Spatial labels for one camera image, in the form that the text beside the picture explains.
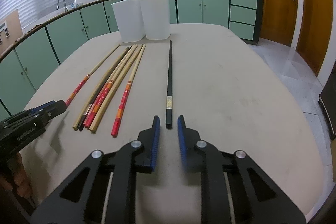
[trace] white plastic cup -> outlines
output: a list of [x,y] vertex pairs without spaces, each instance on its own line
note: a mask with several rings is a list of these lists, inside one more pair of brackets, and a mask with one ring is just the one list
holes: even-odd
[[146,37],[149,40],[170,36],[169,0],[139,0]]
[[145,36],[139,0],[123,0],[112,4],[121,40],[137,42]]

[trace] tabletop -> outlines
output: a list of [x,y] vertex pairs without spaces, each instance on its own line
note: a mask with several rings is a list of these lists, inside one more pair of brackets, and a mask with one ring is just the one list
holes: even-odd
[[[169,41],[172,40],[173,128],[165,128]],[[119,32],[95,37],[69,56],[42,84],[26,109],[67,100],[85,75],[121,43]],[[200,175],[181,165],[177,117],[219,150],[244,150],[307,214],[323,187],[322,161],[302,110],[263,60],[225,27],[172,24],[171,36],[149,41],[134,78],[119,135],[112,125],[128,72],[96,134],[74,131],[73,122],[95,85],[129,44],[121,46],[88,79],[68,109],[22,151],[23,163],[40,203],[93,150],[117,151],[161,120],[153,174],[138,174],[137,223],[200,223]]]

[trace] silver screw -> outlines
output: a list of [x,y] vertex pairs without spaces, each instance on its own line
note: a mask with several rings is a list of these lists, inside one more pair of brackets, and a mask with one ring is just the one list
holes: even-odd
[[200,141],[198,141],[198,142],[196,143],[196,145],[197,145],[197,147],[199,147],[199,148],[204,148],[204,147],[207,146],[207,143],[206,143],[205,141],[200,140]]
[[133,148],[138,148],[138,147],[141,146],[141,144],[142,144],[141,141],[138,141],[138,140],[135,140],[135,141],[131,142],[131,146]]
[[238,150],[238,151],[236,152],[236,156],[237,156],[238,158],[240,158],[240,159],[243,159],[243,158],[246,157],[246,153],[245,153],[243,150]]
[[101,151],[100,151],[100,150],[94,150],[94,151],[91,153],[91,156],[92,156],[92,158],[94,158],[94,159],[100,158],[100,156],[101,156]]

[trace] chopstick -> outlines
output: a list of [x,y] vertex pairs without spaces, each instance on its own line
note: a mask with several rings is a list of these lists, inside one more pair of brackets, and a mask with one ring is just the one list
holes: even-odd
[[169,42],[169,64],[168,64],[168,84],[167,84],[167,106],[166,106],[166,128],[171,129],[173,122],[173,79],[172,79],[172,46]]
[[78,126],[79,126],[79,122],[83,116],[83,114],[85,113],[85,111],[88,108],[88,105],[90,104],[91,100],[94,98],[96,91],[99,90],[99,87],[102,84],[105,84],[106,82],[106,78],[108,79],[111,75],[111,73],[115,70],[116,66],[120,63],[120,59],[122,58],[122,56],[124,55],[126,50],[124,50],[124,52],[119,55],[119,57],[116,59],[116,61],[114,62],[114,64],[105,72],[105,74],[103,75],[103,77],[101,78],[100,82],[96,85],[96,87],[94,88],[93,92],[91,93],[90,97],[87,99],[86,103],[84,104],[84,106],[82,107],[77,119],[75,120],[74,124],[73,124],[73,129],[77,130]]
[[97,115],[95,117],[95,119],[93,120],[91,126],[90,126],[90,131],[92,133],[96,132],[99,123],[107,109],[107,106],[109,105],[110,101],[112,100],[114,94],[116,93],[120,83],[122,82],[122,80],[124,79],[125,75],[127,74],[128,70],[130,69],[130,67],[132,66],[134,60],[136,59],[136,57],[138,56],[139,52],[141,51],[141,49],[139,51],[137,51],[132,57],[131,59],[128,61],[128,63],[126,64],[126,66],[123,68],[122,72],[120,73],[120,75],[118,76],[118,78],[116,79],[113,87],[111,88],[110,92],[108,93],[108,95],[106,96],[104,102],[102,103],[100,109],[97,112]]
[[73,91],[73,93],[70,95],[70,97],[68,98],[68,100],[66,101],[66,106],[68,107],[71,103],[71,101],[74,99],[74,97],[76,96],[76,94],[79,92],[79,90],[82,88],[82,86],[84,86],[84,84],[86,83],[86,81],[88,80],[88,78],[90,78],[90,76],[100,67],[100,65],[102,63],[104,63],[104,61],[120,46],[120,44],[116,45],[116,47],[111,50],[107,56],[105,56],[85,77],[84,79],[80,82],[80,84],[76,87],[76,89]]
[[123,96],[121,98],[121,102],[120,102],[120,105],[119,105],[117,116],[115,117],[115,121],[114,121],[112,132],[111,132],[111,136],[114,137],[114,138],[116,138],[118,136],[118,132],[119,132],[120,124],[121,124],[121,119],[123,117],[123,113],[124,113],[125,105],[126,105],[126,102],[127,102],[127,98],[128,98],[129,92],[131,90],[132,82],[133,82],[135,74],[137,72],[137,69],[138,69],[138,66],[139,66],[142,54],[143,54],[143,52],[145,50],[145,47],[146,47],[146,45],[143,45],[142,48],[141,48],[141,50],[140,50],[140,53],[139,53],[139,55],[138,55],[138,57],[136,59],[134,68],[132,70],[132,73],[131,73],[131,75],[130,75],[130,77],[128,79],[128,82],[127,82],[124,94],[123,94]]
[[80,121],[78,122],[78,129],[79,131],[82,131],[84,128],[84,121],[85,118],[91,113],[90,110],[92,109],[92,106],[94,104],[94,102],[96,101],[96,99],[99,97],[100,93],[102,92],[103,88],[106,85],[106,82],[109,80],[110,75],[113,73],[113,71],[116,69],[116,67],[118,66],[118,64],[120,63],[120,61],[124,58],[124,56],[128,53],[130,47],[127,47],[124,52],[118,57],[118,59],[115,61],[115,63],[112,65],[112,67],[110,67],[108,69],[108,73],[106,73],[103,78],[101,79],[100,83],[99,83],[99,87],[97,87],[95,89],[94,95],[93,97],[90,97],[90,102],[87,106],[86,111],[83,113]]
[[125,55],[125,57],[123,58],[122,62],[120,63],[119,67],[115,69],[115,71],[112,73],[110,79],[109,79],[109,83],[106,85],[106,87],[104,88],[104,91],[100,94],[97,103],[93,106],[93,109],[90,113],[90,115],[88,115],[85,119],[85,127],[90,127],[90,125],[93,122],[93,119],[95,118],[98,110],[100,109],[101,104],[104,102],[106,96],[108,95],[111,87],[113,86],[114,82],[116,81],[118,75],[120,74],[120,72],[122,71],[122,69],[125,67],[128,59],[130,59],[131,55],[133,54],[133,52],[135,51],[135,49],[137,48],[137,45],[132,46],[132,48],[129,50],[129,52]]

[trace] sink faucet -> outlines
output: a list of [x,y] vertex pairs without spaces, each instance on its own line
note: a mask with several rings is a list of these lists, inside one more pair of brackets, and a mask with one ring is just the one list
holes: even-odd
[[[63,0],[63,3],[64,3],[64,11],[67,12],[68,9],[67,9],[67,6],[66,6],[66,4],[65,4],[65,0]],[[58,9],[59,9],[59,0],[57,0],[57,7],[56,7],[56,10],[58,10]]]

